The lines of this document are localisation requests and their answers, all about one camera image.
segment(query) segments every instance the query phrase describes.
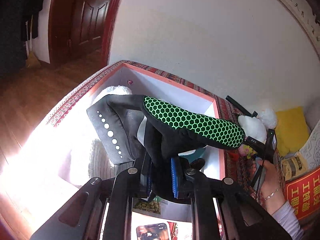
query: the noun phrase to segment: broom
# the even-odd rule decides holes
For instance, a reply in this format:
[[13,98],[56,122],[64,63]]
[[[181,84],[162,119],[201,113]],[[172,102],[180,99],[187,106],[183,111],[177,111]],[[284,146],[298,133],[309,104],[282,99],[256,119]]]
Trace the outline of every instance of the broom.
[[29,52],[29,56],[26,60],[26,67],[41,67],[40,61],[37,59],[36,55],[32,51],[32,25],[33,25],[33,15],[31,16],[31,23],[30,23],[30,50],[28,44],[28,22],[26,22],[27,26],[27,49]]

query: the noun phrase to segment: phone screen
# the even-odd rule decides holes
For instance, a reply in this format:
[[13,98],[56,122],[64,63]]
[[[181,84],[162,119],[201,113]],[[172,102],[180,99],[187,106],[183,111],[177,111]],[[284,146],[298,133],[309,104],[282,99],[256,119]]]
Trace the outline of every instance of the phone screen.
[[138,226],[138,240],[169,240],[168,228],[165,223]]

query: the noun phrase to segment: yellow cushion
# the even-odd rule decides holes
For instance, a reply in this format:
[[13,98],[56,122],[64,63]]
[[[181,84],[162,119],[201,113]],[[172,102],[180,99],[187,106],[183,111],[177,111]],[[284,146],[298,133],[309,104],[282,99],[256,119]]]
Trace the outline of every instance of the yellow cushion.
[[300,150],[309,138],[308,127],[302,107],[276,112],[277,148],[281,156]]

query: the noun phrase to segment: fluffy white toy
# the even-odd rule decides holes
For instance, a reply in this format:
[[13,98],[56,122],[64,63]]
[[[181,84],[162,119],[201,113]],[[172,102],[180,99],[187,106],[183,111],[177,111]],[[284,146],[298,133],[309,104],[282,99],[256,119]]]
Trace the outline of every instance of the fluffy white toy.
[[264,124],[266,129],[274,129],[277,126],[278,119],[273,109],[267,108],[258,115],[258,119]]
[[238,117],[238,122],[245,132],[246,136],[250,136],[262,143],[267,140],[267,131],[263,123],[255,118],[245,115],[240,115]]
[[98,94],[98,96],[94,99],[92,104],[95,104],[106,95],[132,95],[132,91],[128,87],[124,86],[107,87],[104,90],[102,90],[100,94]]

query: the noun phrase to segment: green honeycomb pattern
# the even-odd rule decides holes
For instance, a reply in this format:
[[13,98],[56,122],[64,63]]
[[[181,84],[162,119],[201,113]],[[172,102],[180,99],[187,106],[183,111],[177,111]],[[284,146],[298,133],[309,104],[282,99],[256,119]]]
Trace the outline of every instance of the green honeycomb pattern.
[[144,104],[151,115],[172,128],[187,128],[225,146],[235,148],[238,148],[244,139],[243,129],[227,120],[195,114],[151,97],[145,97]]

